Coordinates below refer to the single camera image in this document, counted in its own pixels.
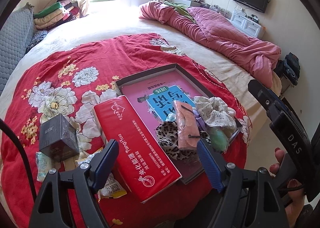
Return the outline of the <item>red tissue box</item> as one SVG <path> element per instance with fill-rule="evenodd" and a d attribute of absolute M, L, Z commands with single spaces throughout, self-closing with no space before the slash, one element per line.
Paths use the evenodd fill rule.
<path fill-rule="evenodd" d="M 181 179 L 127 97 L 121 95 L 93 107 L 95 121 L 106 141 L 119 143 L 116 169 L 141 203 Z"/>

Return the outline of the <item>dark grey tray box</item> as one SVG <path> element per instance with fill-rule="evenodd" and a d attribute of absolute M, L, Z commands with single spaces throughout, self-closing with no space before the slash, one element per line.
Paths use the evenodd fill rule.
<path fill-rule="evenodd" d="M 212 98 L 213 94 L 178 64 L 148 69 L 116 81 L 152 136 L 188 184 L 203 167 L 195 150 L 178 148 L 178 127 L 174 101 L 195 108 L 193 98 Z"/>

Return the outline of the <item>beige bed sheet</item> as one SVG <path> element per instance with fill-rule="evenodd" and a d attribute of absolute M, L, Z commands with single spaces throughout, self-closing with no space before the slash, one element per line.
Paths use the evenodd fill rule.
<path fill-rule="evenodd" d="M 69 51 L 86 43 L 108 40 L 122 35 L 149 33 L 160 35 L 166 41 L 165 51 L 181 51 L 195 62 L 206 63 L 206 68 L 230 90 L 244 107 L 251 124 L 246 126 L 245 122 L 240 120 L 243 126 L 242 130 L 227 152 L 223 153 L 225 160 L 234 162 L 239 168 L 244 168 L 248 143 L 267 120 L 265 110 L 247 88 L 249 81 L 254 78 L 224 55 L 204 47 L 180 31 L 168 25 L 163 25 L 158 21 L 140 19 L 139 17 L 140 8 L 129 8 L 129 11 L 125 12 L 125 14 L 120 14 L 118 18 L 113 18 L 109 21 L 89 15 L 60 25 L 51 30 L 44 40 L 39 43 L 43 44 L 46 50 L 46 53 L 41 55 L 41 58 L 45 59 L 47 54 Z M 115 179 L 127 190 L 127 193 L 131 192 L 116 167 L 112 170 L 112 173 Z M 37 175 L 33 175 L 36 192 L 38 192 L 42 183 L 37 181 L 36 177 Z M 9 212 L 9 215 L 11 214 L 17 227 L 28 227 L 34 201 L 24 163 L 13 142 L 2 132 L 1 204 L 4 206 L 5 211 Z"/>

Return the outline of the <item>green sponge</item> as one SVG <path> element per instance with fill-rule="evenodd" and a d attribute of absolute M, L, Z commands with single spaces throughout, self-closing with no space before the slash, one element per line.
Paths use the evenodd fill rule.
<path fill-rule="evenodd" d="M 224 153 L 228 148 L 228 138 L 222 129 L 218 127 L 211 127 L 208 129 L 208 134 L 212 144 L 212 148 L 219 153 Z"/>

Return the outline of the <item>black square gift box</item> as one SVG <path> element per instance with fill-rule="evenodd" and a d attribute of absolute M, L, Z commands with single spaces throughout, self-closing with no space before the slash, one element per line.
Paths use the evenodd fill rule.
<path fill-rule="evenodd" d="M 79 154 L 76 129 L 62 114 L 40 125 L 39 142 L 40 152 L 56 162 Z"/>

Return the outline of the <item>yellow snack packet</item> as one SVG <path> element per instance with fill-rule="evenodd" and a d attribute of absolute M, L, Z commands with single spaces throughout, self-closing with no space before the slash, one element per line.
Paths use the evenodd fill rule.
<path fill-rule="evenodd" d="M 75 162 L 78 166 L 80 166 L 83 163 L 90 163 L 92 158 L 96 154 L 100 153 L 102 150 L 103 148 L 101 147 L 100 149 L 95 151 L 95 153 L 89 154 L 87 158 L 78 159 Z M 103 198 L 117 199 L 124 195 L 127 195 L 127 192 L 121 186 L 121 184 L 114 178 L 114 175 L 110 173 L 104 187 L 97 192 L 97 195 L 98 195 L 98 201 L 100 201 Z"/>

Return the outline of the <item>grey quilted headboard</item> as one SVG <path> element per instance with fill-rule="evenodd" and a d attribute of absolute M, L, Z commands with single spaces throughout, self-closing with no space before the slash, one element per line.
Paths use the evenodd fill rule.
<path fill-rule="evenodd" d="M 11 73 L 24 57 L 35 31 L 33 6 L 29 3 L 12 12 L 3 25 L 0 34 L 0 91 L 3 91 Z"/>

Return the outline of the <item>white green tissue pack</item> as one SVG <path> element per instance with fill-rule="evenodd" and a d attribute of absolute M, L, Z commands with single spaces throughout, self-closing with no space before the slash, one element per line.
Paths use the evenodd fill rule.
<path fill-rule="evenodd" d="M 43 154 L 36 152 L 37 181 L 43 182 L 50 169 L 55 168 L 54 161 Z"/>

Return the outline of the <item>pink face mask pack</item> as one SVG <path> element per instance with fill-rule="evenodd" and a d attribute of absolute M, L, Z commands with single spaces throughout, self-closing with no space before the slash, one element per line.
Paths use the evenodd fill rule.
<path fill-rule="evenodd" d="M 193 108 L 188 103 L 178 100 L 174 100 L 173 104 L 178 129 L 178 148 L 195 151 L 201 136 Z"/>

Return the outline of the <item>leopard print scrunchie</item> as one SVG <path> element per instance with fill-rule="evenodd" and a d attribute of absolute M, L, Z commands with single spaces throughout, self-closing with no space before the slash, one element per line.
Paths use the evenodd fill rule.
<path fill-rule="evenodd" d="M 200 139 L 211 145 L 207 132 L 200 131 Z M 156 138 L 163 151 L 174 160 L 185 160 L 197 155 L 196 150 L 180 150 L 178 148 L 178 129 L 176 121 L 165 121 L 156 127 Z"/>

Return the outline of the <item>white floral scrunchie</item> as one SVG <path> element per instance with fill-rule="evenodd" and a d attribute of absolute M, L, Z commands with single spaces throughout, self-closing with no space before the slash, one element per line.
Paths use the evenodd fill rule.
<path fill-rule="evenodd" d="M 194 97 L 195 108 L 205 124 L 220 127 L 231 132 L 236 130 L 235 118 L 227 113 L 228 105 L 220 97 Z"/>

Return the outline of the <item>pink quilted comforter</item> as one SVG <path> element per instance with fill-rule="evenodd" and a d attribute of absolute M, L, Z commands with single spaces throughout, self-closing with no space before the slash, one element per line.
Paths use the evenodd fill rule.
<path fill-rule="evenodd" d="M 139 8 L 141 19 L 155 20 L 180 31 L 193 41 L 224 55 L 265 87 L 272 87 L 273 70 L 281 55 L 277 45 L 247 36 L 210 9 L 189 7 L 186 9 L 192 17 L 189 19 L 162 2 L 149 1 Z"/>

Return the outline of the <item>red floral blanket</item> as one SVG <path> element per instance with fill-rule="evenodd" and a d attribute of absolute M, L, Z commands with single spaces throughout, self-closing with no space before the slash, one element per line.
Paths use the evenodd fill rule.
<path fill-rule="evenodd" d="M 116 81 L 147 69 L 178 64 L 212 94 L 236 111 L 246 126 L 251 122 L 230 90 L 206 68 L 181 51 L 165 51 L 165 39 L 156 33 L 122 35 L 80 45 L 65 52 L 46 53 L 39 44 L 12 73 L 1 95 L 5 123 L 18 136 L 37 175 L 40 125 L 64 115 L 76 129 L 80 154 L 102 147 L 92 108 L 115 95 Z M 118 199 L 102 199 L 99 206 L 112 227 L 154 227 L 186 217 L 211 190 L 205 174 L 189 184 L 176 182 L 159 195 L 140 203 L 128 192 Z"/>

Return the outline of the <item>dark patterned pillow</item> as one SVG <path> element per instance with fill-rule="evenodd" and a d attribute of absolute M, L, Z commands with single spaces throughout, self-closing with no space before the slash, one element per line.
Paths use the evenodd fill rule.
<path fill-rule="evenodd" d="M 47 30 L 38 30 L 31 39 L 31 42 L 26 47 L 25 54 L 27 54 L 33 47 L 38 45 L 48 34 Z"/>

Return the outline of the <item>cream plush toy pink bow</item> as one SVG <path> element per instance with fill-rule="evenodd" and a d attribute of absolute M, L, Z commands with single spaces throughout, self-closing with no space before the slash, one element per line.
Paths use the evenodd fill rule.
<path fill-rule="evenodd" d="M 231 108 L 231 107 L 228 107 L 228 108 L 227 108 L 227 113 L 228 113 L 228 115 L 230 115 L 231 117 L 236 117 L 236 111 L 235 111 L 233 108 Z"/>

